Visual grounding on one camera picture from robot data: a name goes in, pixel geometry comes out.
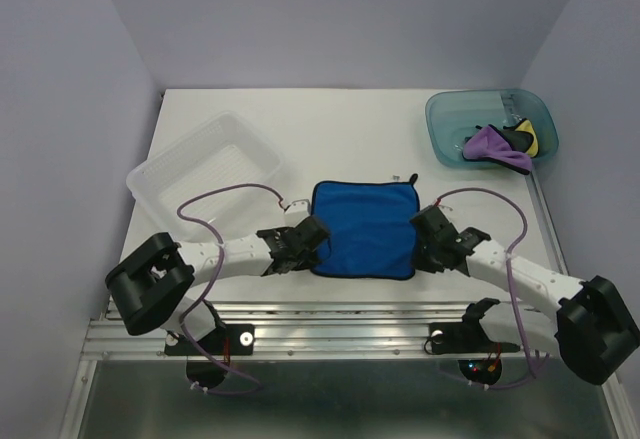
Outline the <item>blue microfiber towel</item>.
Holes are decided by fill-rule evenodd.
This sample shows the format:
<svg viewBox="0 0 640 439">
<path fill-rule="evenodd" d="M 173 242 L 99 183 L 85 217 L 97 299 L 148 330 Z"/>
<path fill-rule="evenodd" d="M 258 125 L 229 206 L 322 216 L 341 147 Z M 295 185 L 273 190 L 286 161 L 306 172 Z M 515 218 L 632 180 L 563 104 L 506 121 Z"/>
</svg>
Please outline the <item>blue microfiber towel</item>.
<svg viewBox="0 0 640 439">
<path fill-rule="evenodd" d="M 415 275 L 417 236 L 410 219 L 420 210 L 418 176 L 388 183 L 322 181 L 311 214 L 329 230 L 311 272 L 337 279 L 405 281 Z"/>
</svg>

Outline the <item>purple microfiber towel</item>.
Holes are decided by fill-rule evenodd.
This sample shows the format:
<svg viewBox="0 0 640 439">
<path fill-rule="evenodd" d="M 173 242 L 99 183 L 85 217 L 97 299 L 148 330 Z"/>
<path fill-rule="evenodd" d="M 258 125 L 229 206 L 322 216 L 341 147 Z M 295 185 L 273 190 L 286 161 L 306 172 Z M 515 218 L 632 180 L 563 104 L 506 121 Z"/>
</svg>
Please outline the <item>purple microfiber towel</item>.
<svg viewBox="0 0 640 439">
<path fill-rule="evenodd" d="M 521 175 L 529 175 L 533 169 L 531 157 L 514 148 L 492 125 L 480 128 L 465 142 L 462 157 L 469 162 L 499 165 Z"/>
</svg>

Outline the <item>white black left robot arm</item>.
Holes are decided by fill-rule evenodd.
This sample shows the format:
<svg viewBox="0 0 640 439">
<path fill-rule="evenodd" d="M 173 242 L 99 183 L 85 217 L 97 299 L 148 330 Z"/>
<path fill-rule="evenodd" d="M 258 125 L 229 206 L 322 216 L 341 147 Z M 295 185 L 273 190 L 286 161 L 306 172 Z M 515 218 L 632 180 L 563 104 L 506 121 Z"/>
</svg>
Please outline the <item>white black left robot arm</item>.
<svg viewBox="0 0 640 439">
<path fill-rule="evenodd" d="M 250 355 L 254 327 L 230 326 L 207 299 L 189 291 L 218 279 L 265 277 L 307 270 L 330 232 L 317 217 L 294 227 L 259 230 L 223 245 L 178 242 L 167 232 L 150 236 L 106 276 L 108 289 L 129 335 L 162 329 L 177 339 L 170 355 Z"/>
</svg>

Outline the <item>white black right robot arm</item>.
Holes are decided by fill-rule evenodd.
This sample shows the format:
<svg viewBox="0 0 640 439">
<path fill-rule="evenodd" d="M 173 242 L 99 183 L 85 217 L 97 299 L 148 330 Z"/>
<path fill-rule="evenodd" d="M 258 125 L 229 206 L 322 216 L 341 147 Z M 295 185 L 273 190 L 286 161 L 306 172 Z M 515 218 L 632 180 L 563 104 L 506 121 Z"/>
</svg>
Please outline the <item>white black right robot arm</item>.
<svg viewBox="0 0 640 439">
<path fill-rule="evenodd" d="M 432 324 L 426 353 L 539 352 L 561 359 L 579 379 L 602 385 L 638 349 L 639 328 L 610 280 L 563 275 L 508 252 L 476 228 L 457 231 L 436 206 L 410 223 L 418 238 L 415 268 L 457 271 L 511 297 L 481 299 L 459 321 Z"/>
</svg>

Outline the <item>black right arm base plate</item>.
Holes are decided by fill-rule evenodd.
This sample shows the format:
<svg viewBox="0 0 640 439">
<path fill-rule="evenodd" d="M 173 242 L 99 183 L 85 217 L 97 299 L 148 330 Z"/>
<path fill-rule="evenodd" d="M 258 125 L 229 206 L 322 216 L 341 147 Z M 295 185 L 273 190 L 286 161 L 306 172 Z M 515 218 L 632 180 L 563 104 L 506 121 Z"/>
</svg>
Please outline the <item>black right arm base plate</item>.
<svg viewBox="0 0 640 439">
<path fill-rule="evenodd" d="M 490 353 L 516 353 L 520 346 L 509 342 L 495 342 L 488 338 L 479 325 L 464 322 L 433 323 L 423 344 L 429 355 L 470 355 Z"/>
</svg>

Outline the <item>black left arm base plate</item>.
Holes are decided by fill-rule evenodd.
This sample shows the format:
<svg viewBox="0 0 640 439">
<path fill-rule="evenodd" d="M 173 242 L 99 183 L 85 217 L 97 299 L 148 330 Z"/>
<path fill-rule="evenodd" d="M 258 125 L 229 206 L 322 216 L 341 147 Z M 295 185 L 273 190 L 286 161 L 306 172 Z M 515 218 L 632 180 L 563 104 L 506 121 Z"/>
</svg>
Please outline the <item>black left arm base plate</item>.
<svg viewBox="0 0 640 439">
<path fill-rule="evenodd" d="M 207 353 L 220 356 L 251 356 L 256 338 L 255 326 L 250 323 L 227 324 L 198 341 Z M 167 336 L 164 354 L 169 357 L 201 356 L 200 351 L 185 337 L 179 336 L 172 344 Z"/>
</svg>

